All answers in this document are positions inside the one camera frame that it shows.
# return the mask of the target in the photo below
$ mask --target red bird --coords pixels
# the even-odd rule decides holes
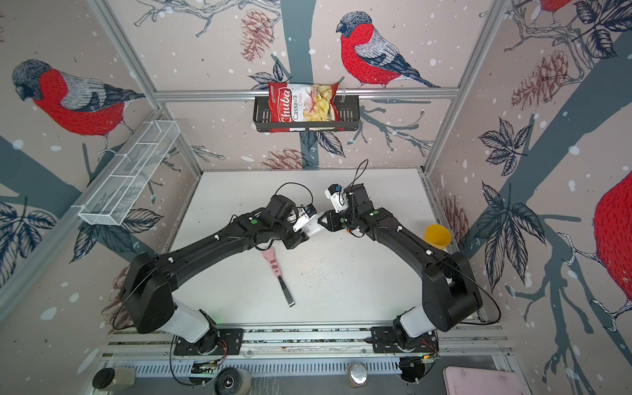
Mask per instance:
[[[342,34],[344,68],[360,81],[358,88],[366,83],[386,87],[395,80],[413,80],[438,88],[424,80],[419,71],[404,60],[399,49],[381,36],[367,13],[354,11],[343,16],[336,33]]]
[[[75,77],[31,59],[13,70],[13,85],[22,100],[33,102],[62,128],[84,136],[103,136],[123,121],[127,106],[145,97],[133,90],[116,88],[93,78]]]
[[[585,253],[575,249],[570,236],[560,233],[569,241],[573,257],[568,264],[574,262],[574,254],[596,260],[607,271],[614,282],[626,295],[626,303],[616,312],[610,312],[598,300],[592,303],[604,309],[612,320],[608,331],[616,332],[615,323],[618,316],[632,310],[632,172],[599,200],[595,209],[595,241],[596,253]]]

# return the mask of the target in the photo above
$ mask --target mounting plate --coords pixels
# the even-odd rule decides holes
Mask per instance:
[[[228,355],[239,355],[241,342],[243,340],[243,329],[218,329],[217,337],[228,345]],[[176,337],[176,347],[173,349],[173,355],[177,356],[200,356],[198,348],[195,344],[189,343],[182,337]],[[205,355],[223,355],[224,348],[218,344],[213,351]]]

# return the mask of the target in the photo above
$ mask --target bird wing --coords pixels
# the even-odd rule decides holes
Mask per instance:
[[[356,54],[371,66],[388,70],[387,66],[399,55],[399,49],[382,37],[376,28],[366,44],[360,44],[354,48]]]
[[[106,90],[101,81],[94,78],[80,78],[60,71],[68,86],[68,94],[61,100],[65,109],[79,112],[94,112],[103,108]]]

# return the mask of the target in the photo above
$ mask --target pine cone illustration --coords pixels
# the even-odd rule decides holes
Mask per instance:
[[[303,169],[311,167],[312,164],[300,152],[292,148],[285,148],[283,151],[268,152],[265,162],[261,162],[261,166],[270,170],[279,169]]]
[[[511,107],[520,104],[524,110],[527,107],[540,102],[549,102],[562,87],[568,76],[568,56],[562,51],[553,51],[553,54],[542,58],[535,65],[529,77],[522,80],[517,91],[511,96]]]
[[[249,9],[241,20],[241,55],[249,62],[261,58],[273,40],[272,22],[262,11]]]

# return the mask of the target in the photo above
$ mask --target white wire basket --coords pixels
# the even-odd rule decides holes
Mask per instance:
[[[79,212],[90,225],[120,225],[180,134],[175,121],[147,123],[138,142]]]

